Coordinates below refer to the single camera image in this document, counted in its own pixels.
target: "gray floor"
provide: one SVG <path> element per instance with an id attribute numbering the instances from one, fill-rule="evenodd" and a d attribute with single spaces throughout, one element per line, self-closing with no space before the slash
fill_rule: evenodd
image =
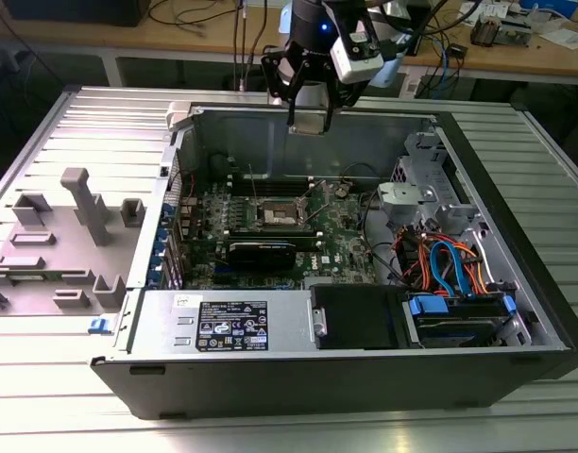
<path id="1" fill-rule="evenodd" d="M 104 69 L 93 57 L 44 55 L 57 74 L 67 84 L 107 85 Z M 17 75 L 0 81 L 0 176 L 18 152 L 52 103 L 60 86 L 39 62 L 28 69 L 33 60 L 27 56 Z M 130 86 L 143 88 L 186 88 L 200 90 L 229 89 L 232 65 L 209 62 L 176 62 L 173 60 L 123 59 L 123 70 Z M 251 89 L 264 89 L 263 79 L 254 74 Z M 397 96 L 402 77 L 388 89 L 368 89 L 365 94 Z M 492 80 L 461 79 L 456 87 L 440 92 L 439 99 L 504 102 L 509 99 L 524 104 L 536 119 L 557 138 L 564 123 L 571 121 L 568 111 L 576 98 L 575 87 L 513 84 Z M 564 149 L 578 165 L 578 126 L 564 142 Z"/>

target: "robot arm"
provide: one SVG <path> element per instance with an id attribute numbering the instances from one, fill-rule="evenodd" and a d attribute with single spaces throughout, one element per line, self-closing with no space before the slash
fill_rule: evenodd
<path id="1" fill-rule="evenodd" d="M 459 24 L 482 0 L 475 0 L 470 12 L 456 22 L 427 31 L 427 23 L 448 0 L 440 0 L 417 27 L 411 28 L 408 18 L 392 14 L 393 9 L 405 11 L 401 1 L 294 0 L 287 44 L 282 50 L 264 51 L 262 56 L 268 90 L 289 105 L 289 126 L 294 123 L 296 100 L 304 86 L 319 84 L 327 90 L 326 132 L 333 112 L 352 107 L 385 62 L 400 62 L 420 35 Z M 382 17 L 383 32 L 376 31 L 380 23 L 374 25 L 371 14 Z M 383 83 L 387 86 L 391 78 L 385 75 Z"/>
<path id="2" fill-rule="evenodd" d="M 294 1 L 288 43 L 283 50 L 262 57 L 270 93 L 289 104 L 289 126 L 294 122 L 298 92 L 305 84 L 327 88 L 327 131 L 333 111 L 353 106 L 381 70 L 382 45 L 368 13 L 372 6 L 354 0 Z M 392 59 L 392 49 L 389 53 L 386 58 Z"/>

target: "workbench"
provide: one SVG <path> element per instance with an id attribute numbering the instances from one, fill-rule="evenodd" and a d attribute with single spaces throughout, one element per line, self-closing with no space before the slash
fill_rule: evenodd
<path id="1" fill-rule="evenodd" d="M 209 5 L 205 0 L 177 0 L 177 10 Z M 458 2 L 449 2 L 438 13 L 445 20 L 448 11 L 458 8 Z M 206 36 L 171 25 L 161 25 L 145 17 L 135 28 L 109 25 L 85 25 L 32 21 L 14 21 L 0 7 L 10 26 L 38 52 L 82 54 L 102 59 L 111 86 L 124 86 L 119 58 L 176 59 L 232 62 L 233 14 L 226 14 L 205 23 Z M 232 8 L 229 0 L 207 10 L 185 16 L 192 20 L 209 17 Z M 156 11 L 157 17 L 170 21 L 168 7 Z M 246 42 L 250 45 L 260 29 L 264 10 L 249 9 Z M 259 55 L 265 45 L 279 44 L 280 8 L 270 8 L 267 27 L 256 49 Z M 573 20 L 578 21 L 578 11 Z M 528 81 L 541 83 L 578 84 L 578 49 L 569 50 L 552 42 L 533 36 L 528 47 L 493 46 L 490 48 L 469 43 L 470 27 L 461 25 L 449 30 L 454 43 L 468 47 L 461 77 Z M 25 50 L 0 21 L 0 49 Z M 418 81 L 434 71 L 439 58 L 429 40 L 424 40 L 415 57 L 406 57 L 400 70 L 407 74 L 401 96 L 413 97 Z"/>
<path id="2" fill-rule="evenodd" d="M 0 182 L 0 241 L 16 221 L 10 206 L 21 193 L 72 205 L 60 188 L 70 162 L 89 168 L 107 206 L 126 197 L 148 205 L 145 179 L 156 178 L 171 140 L 170 103 L 211 96 L 90 87 L 64 92 Z M 266 102 L 264 93 L 235 96 Z M 578 315 L 578 170 L 529 113 L 498 103 L 379 98 L 362 98 L 357 107 L 452 113 Z M 144 167 L 140 177 L 132 174 L 136 167 Z M 87 334 L 92 318 L 0 316 L 4 451 L 79 453 L 97 445 L 158 453 L 578 451 L 578 369 L 526 385 L 490 408 L 140 420 L 86 363 L 112 341 Z"/>

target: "black cable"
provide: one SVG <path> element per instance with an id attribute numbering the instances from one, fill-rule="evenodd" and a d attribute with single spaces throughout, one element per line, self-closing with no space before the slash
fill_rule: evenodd
<path id="1" fill-rule="evenodd" d="M 404 42 L 403 44 L 399 45 L 396 52 L 397 54 L 404 52 L 405 50 L 407 50 L 409 47 L 411 47 L 411 45 L 413 44 L 413 42 L 415 42 L 418 38 L 419 35 L 425 30 L 425 27 L 428 26 L 428 24 L 430 23 L 430 21 L 432 20 L 432 18 L 435 16 L 435 14 L 442 8 L 444 7 L 447 2 L 449 0 L 440 0 L 435 7 L 433 7 L 432 9 L 430 9 L 430 11 L 428 12 L 428 14 L 425 16 L 425 18 L 421 21 L 421 23 L 417 26 L 417 28 L 415 30 L 413 30 L 410 34 L 411 34 L 411 39 L 407 42 Z M 384 18 L 384 20 L 390 25 L 390 26 L 394 26 L 395 24 L 393 24 L 393 20 L 392 18 L 390 18 L 390 16 L 388 16 L 385 11 L 383 10 L 383 8 L 380 8 L 380 12 L 382 13 L 382 16 Z"/>
<path id="2" fill-rule="evenodd" d="M 148 17 L 149 17 L 152 21 L 156 22 L 157 24 L 162 24 L 162 25 L 197 25 L 197 24 L 202 24 L 202 23 L 204 23 L 204 22 L 208 22 L 208 21 L 210 21 L 211 19 L 216 19 L 216 18 L 218 18 L 218 17 L 220 17 L 220 16 L 224 16 L 224 15 L 226 15 L 226 14 L 231 14 L 231 13 L 233 13 L 233 12 L 236 10 L 236 8 L 228 9 L 228 10 L 226 10 L 226 11 L 218 12 L 217 14 L 214 14 L 213 16 L 204 17 L 203 19 L 196 19 L 196 20 L 190 21 L 190 22 L 182 21 L 182 20 L 180 20 L 180 19 L 175 19 L 175 20 L 176 20 L 175 22 L 167 22 L 167 21 L 164 21 L 164 20 L 162 20 L 162 19 L 156 18 L 156 17 L 154 16 L 154 14 L 153 14 L 153 11 L 154 11 L 156 8 L 158 8 L 158 7 L 160 7 L 161 5 L 163 5 L 164 3 L 167 3 L 168 1 L 169 1 L 169 0 L 160 0 L 160 1 L 157 2 L 155 5 L 153 5 L 152 7 L 150 7 L 150 8 L 148 9 L 148 13 L 147 13 L 147 14 L 148 14 Z"/>
<path id="3" fill-rule="evenodd" d="M 454 26 L 457 26 L 459 24 L 461 24 L 462 22 L 464 22 L 469 16 L 471 16 L 476 9 L 480 6 L 480 4 L 482 3 L 482 0 L 475 0 L 473 5 L 471 6 L 471 8 L 469 9 L 469 11 L 464 14 L 463 16 L 461 16 L 459 19 L 453 21 L 452 23 L 448 24 L 448 25 L 443 25 L 439 28 L 433 28 L 431 30 L 425 30 L 425 27 L 428 26 L 428 24 L 430 23 L 430 21 L 432 20 L 432 18 L 436 15 L 436 13 L 447 4 L 448 0 L 440 0 L 435 7 L 433 7 L 430 12 L 428 12 L 428 14 L 425 16 L 425 18 L 423 19 L 423 21 L 421 21 L 421 23 L 417 26 L 417 28 L 415 30 L 410 30 L 408 28 L 404 28 L 398 24 L 396 24 L 396 21 L 394 21 L 390 16 L 388 16 L 385 11 L 383 10 L 383 8 L 380 8 L 380 12 L 384 18 L 384 20 L 393 28 L 395 28 L 396 30 L 400 31 L 401 33 L 406 33 L 406 34 L 411 34 L 411 39 L 408 42 L 405 42 L 401 45 L 399 45 L 398 49 L 397 49 L 397 53 L 401 53 L 404 52 L 405 50 L 407 50 L 409 47 L 411 47 L 411 44 L 413 42 L 415 42 L 415 40 L 419 37 L 419 35 L 421 36 L 429 36 L 429 35 L 434 35 L 436 33 L 440 33 L 441 31 L 446 31 L 449 30 L 451 28 L 453 28 Z"/>
<path id="4" fill-rule="evenodd" d="M 377 179 L 382 180 L 382 176 L 379 174 L 379 172 L 375 169 L 375 167 L 373 167 L 372 165 L 366 163 L 366 162 L 353 162 L 350 165 L 348 165 L 340 174 L 339 174 L 339 178 L 340 179 L 345 179 L 346 178 L 346 173 L 348 172 L 349 169 L 354 168 L 354 167 L 358 167 L 358 166 L 362 166 L 367 168 L 373 175 L 375 175 L 377 177 Z"/>
<path id="5" fill-rule="evenodd" d="M 14 38 L 16 38 L 16 39 L 26 48 L 26 50 L 28 50 L 31 54 L 33 54 L 33 55 L 35 56 L 35 58 L 37 59 L 37 61 L 38 61 L 39 63 L 41 63 L 42 66 L 46 69 L 46 71 L 47 71 L 48 73 L 50 73 L 50 74 L 52 75 L 52 77 L 54 77 L 54 78 L 58 81 L 58 83 L 63 87 L 63 86 L 64 86 L 64 82 L 62 81 L 62 79 L 61 79 L 60 77 L 58 77 L 57 74 L 56 74 L 54 71 L 52 71 L 52 69 L 51 69 L 47 64 L 45 64 L 45 61 L 43 61 L 42 58 L 41 58 L 39 55 L 37 55 L 37 53 L 31 48 L 31 46 L 28 45 L 28 44 L 26 43 L 26 41 L 25 41 L 23 38 L 21 38 L 21 37 L 12 29 L 11 26 L 9 26 L 8 21 L 6 21 L 6 19 L 4 18 L 4 15 L 2 14 L 2 11 L 1 11 L 1 10 L 0 10 L 0 21 L 2 21 L 2 24 L 4 24 L 4 26 L 5 26 L 5 27 L 8 29 L 8 31 L 12 34 L 12 36 L 13 36 Z"/>
<path id="6" fill-rule="evenodd" d="M 16 126 L 16 123 L 14 123 L 14 120 L 12 120 L 12 117 L 8 114 L 8 110 L 6 109 L 6 105 L 4 104 L 4 100 L 2 99 L 1 95 L 0 95 L 0 116 L 4 119 L 4 121 L 8 123 L 8 126 L 12 131 L 12 133 L 16 137 L 19 137 L 20 131 Z"/>
<path id="7" fill-rule="evenodd" d="M 383 260 L 382 257 L 380 257 L 377 253 L 375 253 L 375 251 L 373 250 L 374 247 L 371 247 L 371 244 L 368 241 L 368 238 L 366 236 L 366 217 L 368 215 L 368 212 L 371 209 L 371 203 L 373 201 L 373 198 L 375 198 L 375 195 L 377 195 L 377 192 L 374 192 L 368 198 L 368 203 L 366 204 L 365 214 L 363 215 L 363 242 L 365 243 L 366 248 L 368 248 L 370 250 L 373 258 L 375 260 L 377 260 L 381 265 L 383 265 L 383 267 L 385 267 L 388 271 L 390 271 L 390 274 L 392 274 L 395 278 L 397 278 L 400 282 L 402 282 L 402 275 L 396 269 L 394 269 L 392 266 L 390 266 L 389 263 L 385 262 L 385 260 Z"/>
<path id="8" fill-rule="evenodd" d="M 456 19 L 455 21 L 451 22 L 450 24 L 447 25 L 442 25 L 439 28 L 433 29 L 433 30 L 429 30 L 429 31 L 425 31 L 423 33 L 424 36 L 427 35 L 434 35 L 436 33 L 439 33 L 441 31 L 447 31 L 455 26 L 460 25 L 461 23 L 463 23 L 466 19 L 469 18 L 469 16 L 471 16 L 474 12 L 476 12 L 476 9 L 478 9 L 478 7 L 480 6 L 480 4 L 482 3 L 482 0 L 475 0 L 474 4 L 471 6 L 471 8 L 469 9 L 468 12 L 466 12 L 463 16 L 459 17 L 458 19 Z"/>
<path id="9" fill-rule="evenodd" d="M 262 27 L 260 28 L 258 35 L 255 37 L 255 40 L 253 40 L 253 45 L 251 46 L 251 52 L 249 52 L 249 57 L 247 58 L 247 70 L 245 72 L 245 85 L 247 85 L 247 80 L 249 78 L 249 71 L 251 70 L 251 65 L 253 64 L 253 60 L 255 59 L 255 48 L 258 45 L 260 38 L 264 34 L 267 22 L 268 22 L 268 0 L 263 0 Z"/>

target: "power supply label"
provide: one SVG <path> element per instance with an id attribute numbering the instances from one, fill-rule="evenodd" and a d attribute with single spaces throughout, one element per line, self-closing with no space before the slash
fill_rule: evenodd
<path id="1" fill-rule="evenodd" d="M 197 328 L 200 352 L 268 350 L 265 301 L 201 302 Z"/>

